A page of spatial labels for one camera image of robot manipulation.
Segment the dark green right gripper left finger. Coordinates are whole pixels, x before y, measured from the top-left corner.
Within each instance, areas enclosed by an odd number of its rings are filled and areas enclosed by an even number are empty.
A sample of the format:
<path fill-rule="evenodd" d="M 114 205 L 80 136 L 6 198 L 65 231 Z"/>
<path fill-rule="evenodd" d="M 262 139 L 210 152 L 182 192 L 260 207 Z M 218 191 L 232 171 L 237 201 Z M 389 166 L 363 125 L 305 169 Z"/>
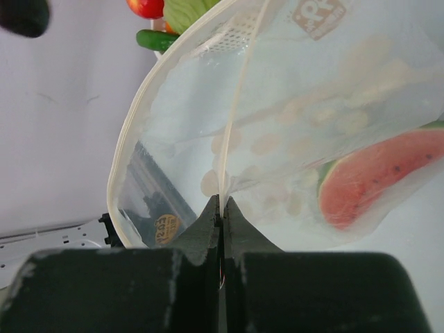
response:
<path fill-rule="evenodd" d="M 165 248 L 42 250 L 19 269 L 2 332 L 215 332 L 219 206 Z"/>

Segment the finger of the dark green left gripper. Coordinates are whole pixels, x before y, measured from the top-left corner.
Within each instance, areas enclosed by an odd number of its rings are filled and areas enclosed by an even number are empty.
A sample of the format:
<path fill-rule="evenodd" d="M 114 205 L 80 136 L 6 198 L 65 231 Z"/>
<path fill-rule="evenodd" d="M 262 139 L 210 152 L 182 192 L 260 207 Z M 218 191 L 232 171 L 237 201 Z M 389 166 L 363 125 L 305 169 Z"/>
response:
<path fill-rule="evenodd" d="M 1 28 L 23 37 L 40 37 L 51 20 L 47 0 L 1 0 Z"/>

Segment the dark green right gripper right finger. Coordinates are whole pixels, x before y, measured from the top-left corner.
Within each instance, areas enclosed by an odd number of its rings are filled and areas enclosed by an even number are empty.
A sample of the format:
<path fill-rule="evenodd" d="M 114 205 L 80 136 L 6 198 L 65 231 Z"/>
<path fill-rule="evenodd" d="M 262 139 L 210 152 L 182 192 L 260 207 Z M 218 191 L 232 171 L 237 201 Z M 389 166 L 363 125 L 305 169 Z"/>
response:
<path fill-rule="evenodd" d="M 229 332 L 429 332 L 404 267 L 384 253 L 285 252 L 241 213 L 223 217 Z"/>

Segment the red apple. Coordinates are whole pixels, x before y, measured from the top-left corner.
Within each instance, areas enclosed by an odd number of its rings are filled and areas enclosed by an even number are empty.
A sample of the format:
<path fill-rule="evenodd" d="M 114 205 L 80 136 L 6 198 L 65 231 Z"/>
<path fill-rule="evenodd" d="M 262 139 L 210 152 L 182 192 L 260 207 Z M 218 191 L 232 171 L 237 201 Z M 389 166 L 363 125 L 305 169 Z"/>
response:
<path fill-rule="evenodd" d="M 138 16 L 145 19 L 163 17 L 163 0 L 127 0 L 128 7 Z"/>

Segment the watermelon slice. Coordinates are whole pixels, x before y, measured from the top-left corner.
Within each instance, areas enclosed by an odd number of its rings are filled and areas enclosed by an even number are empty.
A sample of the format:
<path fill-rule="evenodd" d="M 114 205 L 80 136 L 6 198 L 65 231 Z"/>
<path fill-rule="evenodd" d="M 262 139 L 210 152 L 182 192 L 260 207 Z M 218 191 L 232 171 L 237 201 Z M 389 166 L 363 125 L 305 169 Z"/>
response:
<path fill-rule="evenodd" d="M 344 230 L 389 188 L 409 174 L 443 159 L 443 122 L 415 130 L 324 164 L 318 207 L 325 220 Z"/>

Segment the green cabbage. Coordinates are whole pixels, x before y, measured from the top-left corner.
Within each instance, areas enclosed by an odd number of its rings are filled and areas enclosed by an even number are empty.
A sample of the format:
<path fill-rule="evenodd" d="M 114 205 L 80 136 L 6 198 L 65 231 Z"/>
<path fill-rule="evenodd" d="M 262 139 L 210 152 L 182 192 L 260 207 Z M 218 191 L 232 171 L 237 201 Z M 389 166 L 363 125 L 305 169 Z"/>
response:
<path fill-rule="evenodd" d="M 219 0 L 165 0 L 164 20 L 174 32 L 182 34 L 218 2 Z"/>

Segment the clear zip top bag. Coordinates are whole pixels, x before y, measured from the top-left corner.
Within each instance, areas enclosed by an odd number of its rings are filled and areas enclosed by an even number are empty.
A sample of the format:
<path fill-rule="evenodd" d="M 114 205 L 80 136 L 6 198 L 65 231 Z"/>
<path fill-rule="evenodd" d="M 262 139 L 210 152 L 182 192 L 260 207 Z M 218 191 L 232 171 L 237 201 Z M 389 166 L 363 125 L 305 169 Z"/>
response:
<path fill-rule="evenodd" d="M 286 250 L 358 240 L 443 170 L 389 187 L 350 227 L 318 207 L 332 160 L 443 121 L 442 1 L 222 1 L 140 85 L 108 210 L 126 247 L 159 248 L 210 198 Z"/>

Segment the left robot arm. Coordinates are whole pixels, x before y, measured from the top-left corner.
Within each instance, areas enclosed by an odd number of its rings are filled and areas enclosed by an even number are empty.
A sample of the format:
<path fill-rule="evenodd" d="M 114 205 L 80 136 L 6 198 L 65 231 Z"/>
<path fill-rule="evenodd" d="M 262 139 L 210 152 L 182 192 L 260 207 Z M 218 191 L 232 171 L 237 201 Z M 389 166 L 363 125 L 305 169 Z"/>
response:
<path fill-rule="evenodd" d="M 99 246 L 132 85 L 123 1 L 1 2 L 1 286 L 36 251 Z"/>

